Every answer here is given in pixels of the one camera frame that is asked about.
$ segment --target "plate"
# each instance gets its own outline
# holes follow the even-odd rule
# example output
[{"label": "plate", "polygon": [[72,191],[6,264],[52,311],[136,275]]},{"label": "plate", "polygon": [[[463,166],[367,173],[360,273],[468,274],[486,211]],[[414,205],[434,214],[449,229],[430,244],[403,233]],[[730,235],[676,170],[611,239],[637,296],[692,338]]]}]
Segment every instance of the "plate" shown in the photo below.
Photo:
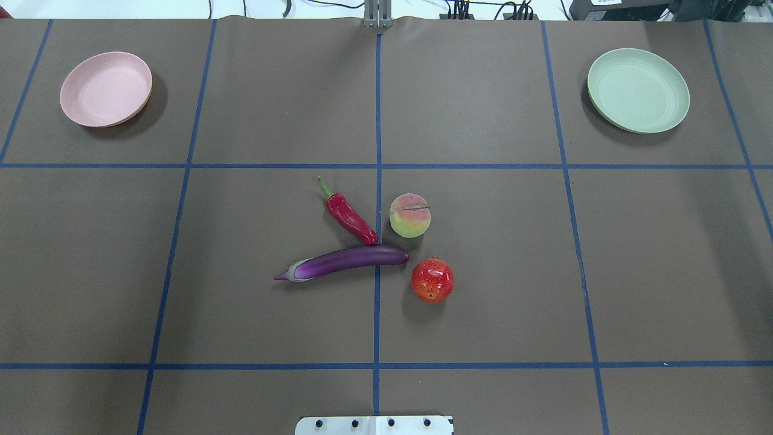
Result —
[{"label": "plate", "polygon": [[604,118],[630,132],[670,130],[690,108],[682,74],[662,57],[636,48],[608,51],[596,59],[587,90]]},{"label": "plate", "polygon": [[127,121],[150,98],[153,77],[139,57],[122,51],[84,60],[62,84],[64,114],[87,127],[111,127]]}]

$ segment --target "peach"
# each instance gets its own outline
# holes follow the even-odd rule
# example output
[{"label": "peach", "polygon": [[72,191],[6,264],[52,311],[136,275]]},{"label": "peach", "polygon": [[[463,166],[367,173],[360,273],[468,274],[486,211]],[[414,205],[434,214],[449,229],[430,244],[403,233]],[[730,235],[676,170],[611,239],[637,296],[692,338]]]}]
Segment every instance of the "peach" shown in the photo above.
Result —
[{"label": "peach", "polygon": [[430,227],[430,208],[427,200],[416,194],[402,194],[389,207],[389,222],[398,235],[419,237]]}]

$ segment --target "light green plate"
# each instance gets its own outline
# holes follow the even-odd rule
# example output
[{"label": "light green plate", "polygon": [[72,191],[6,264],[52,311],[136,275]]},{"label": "light green plate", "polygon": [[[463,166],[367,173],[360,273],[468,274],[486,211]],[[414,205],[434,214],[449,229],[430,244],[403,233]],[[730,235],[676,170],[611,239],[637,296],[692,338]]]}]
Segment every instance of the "light green plate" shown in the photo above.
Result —
[{"label": "light green plate", "polygon": [[587,90],[612,124],[636,133],[676,127],[690,108],[684,77],[662,57],[636,48],[602,54],[591,65]]}]

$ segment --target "red chili pepper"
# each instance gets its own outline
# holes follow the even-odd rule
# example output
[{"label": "red chili pepper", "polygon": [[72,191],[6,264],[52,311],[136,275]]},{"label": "red chili pepper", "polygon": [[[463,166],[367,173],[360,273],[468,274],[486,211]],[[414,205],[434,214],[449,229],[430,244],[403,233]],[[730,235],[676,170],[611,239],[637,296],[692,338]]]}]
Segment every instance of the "red chili pepper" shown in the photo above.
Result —
[{"label": "red chili pepper", "polygon": [[366,245],[375,245],[379,242],[379,237],[376,232],[362,219],[359,214],[349,205],[346,198],[341,194],[334,194],[328,189],[328,187],[322,182],[322,177],[318,176],[317,181],[325,194],[328,195],[328,202],[325,205],[333,215],[333,217],[346,228],[347,231],[361,238]]}]

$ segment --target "gray metal bracket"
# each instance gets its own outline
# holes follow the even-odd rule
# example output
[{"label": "gray metal bracket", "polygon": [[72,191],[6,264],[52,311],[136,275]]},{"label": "gray metal bracket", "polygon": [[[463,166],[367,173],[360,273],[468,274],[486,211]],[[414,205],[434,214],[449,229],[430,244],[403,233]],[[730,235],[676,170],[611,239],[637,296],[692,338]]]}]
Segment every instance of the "gray metal bracket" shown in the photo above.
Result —
[{"label": "gray metal bracket", "polygon": [[392,0],[365,0],[365,27],[392,27]]}]

